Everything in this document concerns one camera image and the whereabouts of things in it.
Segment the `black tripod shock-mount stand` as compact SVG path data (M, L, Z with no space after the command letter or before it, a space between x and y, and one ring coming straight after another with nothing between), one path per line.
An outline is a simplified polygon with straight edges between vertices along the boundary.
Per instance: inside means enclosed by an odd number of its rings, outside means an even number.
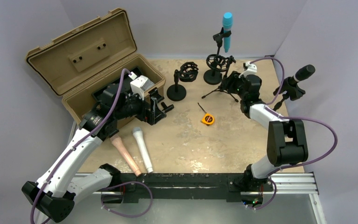
M207 84L219 84L219 86L208 94L202 96L202 99L206 98L206 96L213 92L223 92L230 95L235 100L235 102L239 102L239 100L237 100L231 93L229 93L223 84L223 80L227 78L227 73L232 63L236 63L236 60L233 56L223 57L219 54L211 54L207 57L207 66L210 68L210 70L207 70L204 73L204 81Z

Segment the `white grey-headed microphone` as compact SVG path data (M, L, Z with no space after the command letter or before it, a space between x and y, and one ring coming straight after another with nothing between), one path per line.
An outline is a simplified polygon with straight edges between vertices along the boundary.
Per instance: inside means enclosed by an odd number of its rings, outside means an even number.
M139 148L140 154L142 156L147 173L153 173L154 170L153 170L152 162L149 157L149 153L148 153L148 150L147 150L147 147L145 144L142 129L140 127L135 127L132 130L132 134L138 144L138 148Z

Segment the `pink microphone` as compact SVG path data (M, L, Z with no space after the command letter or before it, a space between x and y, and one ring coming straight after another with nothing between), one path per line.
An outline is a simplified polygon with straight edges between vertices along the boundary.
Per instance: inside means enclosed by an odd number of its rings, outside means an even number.
M110 137L110 141L111 141L112 145L121 154L121 156L124 158L127 165L132 170L132 172L135 174L135 176L136 177L140 176L142 174L142 172L140 171L139 166L136 164L136 162L132 158L131 154L128 152L128 150L124 146L122 139L118 135L114 135L114 136Z

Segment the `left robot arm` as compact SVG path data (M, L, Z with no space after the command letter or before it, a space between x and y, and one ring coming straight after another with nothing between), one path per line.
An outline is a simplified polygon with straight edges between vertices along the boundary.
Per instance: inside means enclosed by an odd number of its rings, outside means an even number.
M78 181L76 173L104 140L111 138L118 143L119 120L135 117L154 125L166 117L173 105L166 105L157 88L149 91L144 99L122 84L112 84L96 92L96 103L84 115L71 142L54 164L36 181L22 186L22 193L30 202L30 222L34 223L36 211L47 216L48 221L63 221L74 206L98 190L124 189L121 172L110 164L101 165L95 172Z

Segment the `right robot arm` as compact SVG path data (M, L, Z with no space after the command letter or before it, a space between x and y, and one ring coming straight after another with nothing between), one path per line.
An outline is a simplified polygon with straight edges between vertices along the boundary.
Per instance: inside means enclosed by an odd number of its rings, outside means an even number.
M242 190L258 189L278 168L307 161L309 153L304 123L300 119L285 119L260 99L262 80L254 74L240 75L233 71L224 75L223 90L240 97L242 113L268 131L266 155L247 166L241 179L232 186Z

